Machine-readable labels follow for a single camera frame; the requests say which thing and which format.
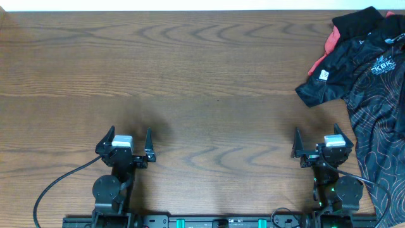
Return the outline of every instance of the wire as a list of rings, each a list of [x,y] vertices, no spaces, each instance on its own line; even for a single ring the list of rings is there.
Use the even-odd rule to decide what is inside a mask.
[[[292,213],[292,211],[290,211],[290,209],[288,209],[288,208],[277,208],[277,209],[271,214],[271,217],[270,217],[270,220],[271,220],[271,222],[273,222],[273,225],[275,225],[275,227],[277,227],[277,228],[283,228],[283,227],[280,227],[279,225],[277,225],[277,224],[274,222],[274,214],[276,214],[276,212],[278,212],[278,211],[281,210],[281,209],[289,211],[289,212],[291,213],[291,215],[298,221],[298,225],[293,226],[293,227],[291,227],[291,228],[296,228],[296,227],[299,227],[299,226],[301,225],[300,220]]]
[[[48,192],[48,190],[50,190],[51,187],[53,187],[56,183],[58,183],[59,181],[61,181],[63,178],[69,176],[70,174],[74,174],[75,172],[84,169],[85,167],[88,167],[89,165],[93,164],[94,162],[96,162],[98,159],[100,159],[101,156],[98,156],[97,158],[91,160],[90,162],[82,165],[81,167],[78,167],[68,173],[63,174],[61,177],[59,177],[58,179],[56,179],[54,182],[52,182],[50,185],[48,185],[45,190],[43,190],[43,192],[39,195],[37,202],[35,202],[35,206],[34,206],[34,210],[32,211],[32,216],[34,218],[34,223],[35,226],[37,228],[41,228],[41,226],[38,223],[38,218],[37,218],[37,210],[38,210],[38,205],[39,202],[41,201],[42,197],[44,197],[44,195]]]
[[[372,185],[374,185],[374,186],[376,186],[376,187],[379,187],[380,189],[382,189],[383,191],[385,191],[385,193],[387,193],[387,199],[388,199],[388,201],[387,201],[387,207],[385,208],[385,211],[384,211],[384,213],[382,214],[380,220],[379,220],[379,221],[377,222],[377,224],[374,226],[374,228],[379,227],[379,226],[381,225],[383,219],[386,218],[386,216],[387,216],[387,214],[388,214],[388,211],[390,210],[390,206],[391,206],[391,194],[390,194],[390,192],[389,192],[384,186],[382,186],[382,185],[380,185],[380,184],[378,184],[378,183],[372,182],[372,181],[370,181],[370,180],[368,180],[368,179],[364,179],[364,178],[359,177],[359,176],[354,175],[354,174],[347,173],[347,172],[345,172],[345,171],[338,170],[337,168],[331,166],[331,165],[326,161],[325,155],[324,155],[323,153],[320,153],[320,155],[321,155],[321,159],[323,160],[324,164],[325,164],[330,170],[333,170],[333,171],[335,171],[335,172],[338,172],[338,173],[340,173],[340,174],[343,174],[343,175],[346,175],[346,176],[349,176],[349,177],[353,177],[353,178],[355,178],[355,179],[357,179],[357,180],[359,180],[359,181],[363,181],[364,183],[372,184]]]

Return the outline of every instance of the wood grain surface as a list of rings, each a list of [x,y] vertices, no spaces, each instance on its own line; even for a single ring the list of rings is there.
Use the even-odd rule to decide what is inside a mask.
[[[323,55],[331,19],[349,11],[7,13],[0,28],[0,227],[33,227],[55,178],[96,157],[111,125],[157,163],[138,170],[141,213],[309,210],[313,173],[290,158],[294,128],[312,148],[337,122],[337,100],[307,108],[294,89]],[[342,170],[360,174],[355,153]],[[55,185],[43,227],[90,215],[101,161]],[[359,213],[375,213],[364,189]]]

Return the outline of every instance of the kbk logo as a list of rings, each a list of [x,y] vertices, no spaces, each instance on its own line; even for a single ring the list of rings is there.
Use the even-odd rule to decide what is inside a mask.
[[[396,64],[394,60],[392,60],[391,56],[384,58],[383,56],[377,58],[376,62],[371,69],[371,72],[375,75],[379,75],[381,73],[387,73],[390,70],[395,68]]]

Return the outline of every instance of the jacket sleeve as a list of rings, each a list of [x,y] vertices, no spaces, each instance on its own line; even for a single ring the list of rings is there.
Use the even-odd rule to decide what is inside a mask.
[[[343,42],[320,63],[308,81],[296,89],[308,107],[341,98],[350,91],[355,80],[353,56],[360,45],[357,39]]]

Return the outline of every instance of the white logo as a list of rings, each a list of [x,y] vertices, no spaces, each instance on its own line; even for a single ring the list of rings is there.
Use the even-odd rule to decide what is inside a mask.
[[[329,72],[326,70],[321,71],[321,75],[319,75],[319,79],[321,80],[328,80]]]
[[[384,58],[383,56],[377,58],[376,62],[371,69],[371,72],[375,75],[379,75],[381,73],[387,73],[390,70],[395,68],[396,64],[392,60],[391,56]]]

